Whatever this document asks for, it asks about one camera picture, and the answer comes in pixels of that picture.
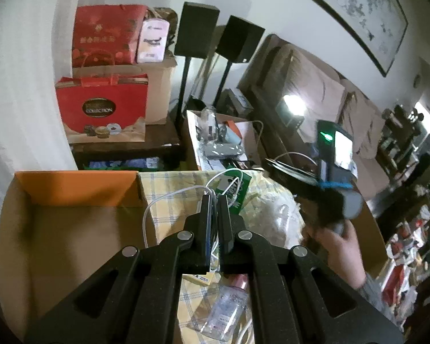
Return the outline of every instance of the orange cardboard flap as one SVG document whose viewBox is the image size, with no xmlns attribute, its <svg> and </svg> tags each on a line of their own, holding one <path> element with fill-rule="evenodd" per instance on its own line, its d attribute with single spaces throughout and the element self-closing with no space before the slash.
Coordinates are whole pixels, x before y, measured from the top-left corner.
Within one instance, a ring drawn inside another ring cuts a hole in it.
<svg viewBox="0 0 430 344">
<path fill-rule="evenodd" d="M 141 205 L 134 171 L 31 171 L 17 172 L 16 177 L 30 195 L 32 204 L 59 207 Z"/>
</svg>

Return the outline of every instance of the green light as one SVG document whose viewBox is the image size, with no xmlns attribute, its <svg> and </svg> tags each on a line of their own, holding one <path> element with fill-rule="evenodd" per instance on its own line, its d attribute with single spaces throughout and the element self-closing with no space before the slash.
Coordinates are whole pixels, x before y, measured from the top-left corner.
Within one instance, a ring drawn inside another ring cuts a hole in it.
<svg viewBox="0 0 430 344">
<path fill-rule="evenodd" d="M 324 132 L 320 132 L 320 134 L 321 134 L 323 137 L 325 137 L 325 139 L 326 139 L 327 141 L 333 141 L 333 136 L 332 136 L 332 135 L 330 135 L 330 134 L 328 134 L 328 133 L 324 133 Z"/>
</svg>

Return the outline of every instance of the person's arm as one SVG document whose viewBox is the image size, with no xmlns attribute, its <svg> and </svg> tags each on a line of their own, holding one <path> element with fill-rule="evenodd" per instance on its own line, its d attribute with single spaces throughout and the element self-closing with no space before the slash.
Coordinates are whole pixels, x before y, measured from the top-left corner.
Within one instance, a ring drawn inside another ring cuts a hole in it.
<svg viewBox="0 0 430 344">
<path fill-rule="evenodd" d="M 397 324 L 389 306 L 382 301 L 379 284 L 363 268 L 357 233 L 352 223 L 346 221 L 342 236 L 327 228 L 313 230 L 306 227 L 304 230 L 306 235 L 328 251 L 328 266 L 331 270 L 385 317 Z"/>
</svg>

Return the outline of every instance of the speaker stand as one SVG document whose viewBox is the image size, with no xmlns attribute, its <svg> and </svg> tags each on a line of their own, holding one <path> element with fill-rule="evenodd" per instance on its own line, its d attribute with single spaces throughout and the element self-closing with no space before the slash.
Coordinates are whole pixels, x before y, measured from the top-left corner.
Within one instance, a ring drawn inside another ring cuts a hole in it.
<svg viewBox="0 0 430 344">
<path fill-rule="evenodd" d="M 215 96 L 215 100 L 213 103 L 214 107 L 216 107 L 220 99 L 221 92 L 223 91 L 223 87 L 225 86 L 226 78 L 228 77 L 228 73 L 229 73 L 229 70 L 231 69 L 231 66 L 232 66 L 232 62 L 228 61 L 228 63 L 226 64 L 225 72 L 223 73 L 223 77 L 221 78 L 220 86 L 218 87 L 218 91 Z"/>
<path fill-rule="evenodd" d="M 188 78 L 189 65 L 191 63 L 191 57 L 185 57 L 185 67 L 183 68 L 183 76 L 181 77 L 180 95 L 178 96 L 177 115 L 175 116 L 175 128 L 180 135 L 180 119 L 181 109 L 183 107 L 183 98 L 185 96 L 185 87 Z"/>
</svg>

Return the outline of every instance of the curtain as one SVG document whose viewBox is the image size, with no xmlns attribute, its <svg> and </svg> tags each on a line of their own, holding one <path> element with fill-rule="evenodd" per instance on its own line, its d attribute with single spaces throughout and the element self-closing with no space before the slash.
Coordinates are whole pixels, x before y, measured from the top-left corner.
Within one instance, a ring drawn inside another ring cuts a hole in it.
<svg viewBox="0 0 430 344">
<path fill-rule="evenodd" d="M 78 0 L 0 0 L 0 210 L 15 171 L 76 170 L 54 82 L 71 75 Z"/>
</svg>

